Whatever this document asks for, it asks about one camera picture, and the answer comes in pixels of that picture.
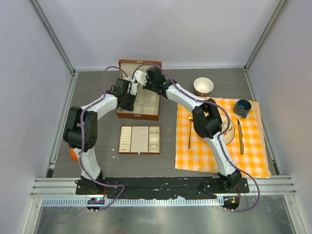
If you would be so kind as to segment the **brown jewelry box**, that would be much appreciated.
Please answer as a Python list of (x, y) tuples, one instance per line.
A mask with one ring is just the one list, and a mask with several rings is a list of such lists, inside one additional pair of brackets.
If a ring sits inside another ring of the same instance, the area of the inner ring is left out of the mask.
[[(134, 70), (141, 64), (153, 63), (162, 66), (161, 61), (148, 61), (148, 60), (131, 60), (120, 59), (118, 61), (119, 67), (126, 72), (129, 78), (132, 77)], [(134, 102), (134, 110), (126, 111), (121, 108), (117, 109), (117, 116), (119, 118), (127, 119), (141, 119), (141, 120), (159, 120), (160, 110), (160, 96), (150, 90), (143, 89), (142, 85), (138, 86), (136, 100)]]

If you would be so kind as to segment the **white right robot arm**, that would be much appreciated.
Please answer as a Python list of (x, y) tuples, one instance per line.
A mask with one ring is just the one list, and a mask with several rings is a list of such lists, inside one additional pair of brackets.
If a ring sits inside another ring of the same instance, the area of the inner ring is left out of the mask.
[(219, 113), (221, 107), (213, 99), (196, 97), (175, 81), (166, 79), (157, 66), (147, 69), (143, 87), (176, 102), (192, 114), (195, 133), (208, 143), (217, 163), (221, 189), (227, 193), (236, 189), (242, 175), (231, 159), (224, 141)]

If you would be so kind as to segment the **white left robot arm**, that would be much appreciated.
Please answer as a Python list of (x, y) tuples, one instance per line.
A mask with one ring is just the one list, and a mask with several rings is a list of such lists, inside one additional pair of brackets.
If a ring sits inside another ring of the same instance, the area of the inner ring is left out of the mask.
[(108, 112), (121, 108), (134, 109), (138, 82), (118, 78), (97, 100), (83, 106), (69, 109), (63, 140), (70, 147), (71, 157), (80, 163), (81, 177), (76, 181), (79, 194), (100, 194), (104, 189), (102, 170), (98, 166), (94, 146), (98, 137), (98, 120)]

